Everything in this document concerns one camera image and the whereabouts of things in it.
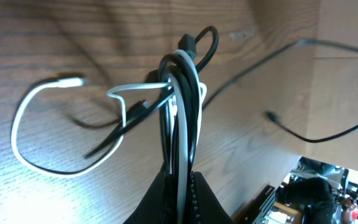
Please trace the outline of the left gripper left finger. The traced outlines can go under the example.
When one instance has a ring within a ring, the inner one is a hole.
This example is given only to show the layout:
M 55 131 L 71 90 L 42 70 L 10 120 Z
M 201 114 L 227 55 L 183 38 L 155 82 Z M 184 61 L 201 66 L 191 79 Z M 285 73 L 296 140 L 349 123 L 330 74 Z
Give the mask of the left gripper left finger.
M 174 223 L 172 178 L 159 172 L 131 214 L 131 223 Z

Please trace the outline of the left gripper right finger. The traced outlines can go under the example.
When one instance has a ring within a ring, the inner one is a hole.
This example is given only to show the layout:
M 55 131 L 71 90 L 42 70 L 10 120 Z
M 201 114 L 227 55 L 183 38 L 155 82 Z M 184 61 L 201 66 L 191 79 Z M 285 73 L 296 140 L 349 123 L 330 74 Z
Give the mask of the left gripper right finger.
M 186 202 L 186 222 L 191 224 L 227 224 L 232 219 L 200 172 L 192 172 Z

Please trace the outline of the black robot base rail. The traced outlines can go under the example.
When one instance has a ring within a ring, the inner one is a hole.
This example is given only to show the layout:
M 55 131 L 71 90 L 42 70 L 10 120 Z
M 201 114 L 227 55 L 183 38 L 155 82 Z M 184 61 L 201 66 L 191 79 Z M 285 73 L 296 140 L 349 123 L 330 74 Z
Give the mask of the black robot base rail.
M 275 203 L 275 187 L 266 185 L 249 203 L 232 216 L 236 224 L 261 224 Z

